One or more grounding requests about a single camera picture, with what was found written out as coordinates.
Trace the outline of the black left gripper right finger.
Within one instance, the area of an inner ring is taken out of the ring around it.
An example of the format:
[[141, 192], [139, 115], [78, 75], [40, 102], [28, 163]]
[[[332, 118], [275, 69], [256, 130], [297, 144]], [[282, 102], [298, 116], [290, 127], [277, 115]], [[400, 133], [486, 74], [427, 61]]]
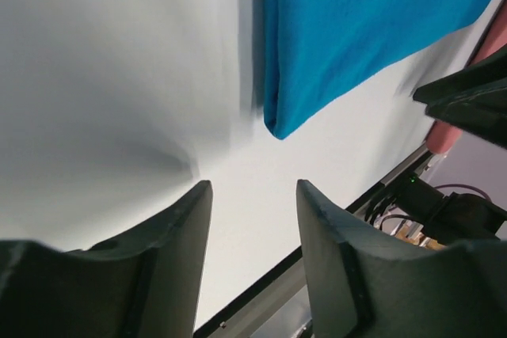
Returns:
[[[351, 245], [371, 319], [347, 337], [503, 337], [506, 334], [506, 243], [460, 241], [429, 250], [365, 223], [337, 222]], [[330, 312], [317, 337], [343, 337]]]

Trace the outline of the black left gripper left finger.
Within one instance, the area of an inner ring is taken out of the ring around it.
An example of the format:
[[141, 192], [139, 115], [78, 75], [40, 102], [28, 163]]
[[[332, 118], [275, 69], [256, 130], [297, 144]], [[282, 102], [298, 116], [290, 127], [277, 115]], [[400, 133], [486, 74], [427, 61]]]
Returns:
[[190, 337], [212, 185], [87, 250], [1, 243], [4, 337]]

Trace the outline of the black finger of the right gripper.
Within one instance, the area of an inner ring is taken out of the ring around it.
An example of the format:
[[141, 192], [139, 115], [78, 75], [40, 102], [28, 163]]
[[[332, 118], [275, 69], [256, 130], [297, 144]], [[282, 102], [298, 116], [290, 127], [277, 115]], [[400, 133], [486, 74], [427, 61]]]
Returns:
[[506, 52], [419, 87], [425, 114], [501, 148], [506, 147]]

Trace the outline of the blue t-shirt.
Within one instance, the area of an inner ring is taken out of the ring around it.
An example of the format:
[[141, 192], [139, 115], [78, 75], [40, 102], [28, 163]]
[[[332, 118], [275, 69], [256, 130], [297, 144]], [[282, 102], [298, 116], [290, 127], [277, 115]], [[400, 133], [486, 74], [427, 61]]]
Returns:
[[263, 0], [264, 121], [285, 139], [383, 68], [473, 24], [491, 0]]

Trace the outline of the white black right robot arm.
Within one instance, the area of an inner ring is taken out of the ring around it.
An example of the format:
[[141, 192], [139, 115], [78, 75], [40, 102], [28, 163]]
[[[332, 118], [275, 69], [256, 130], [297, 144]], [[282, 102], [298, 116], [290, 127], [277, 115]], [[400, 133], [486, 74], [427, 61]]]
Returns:
[[[506, 147], [506, 49], [417, 89], [427, 116]], [[446, 196], [417, 177], [401, 180], [394, 204], [422, 232], [442, 245], [461, 239], [494, 239], [506, 212], [473, 194]]]

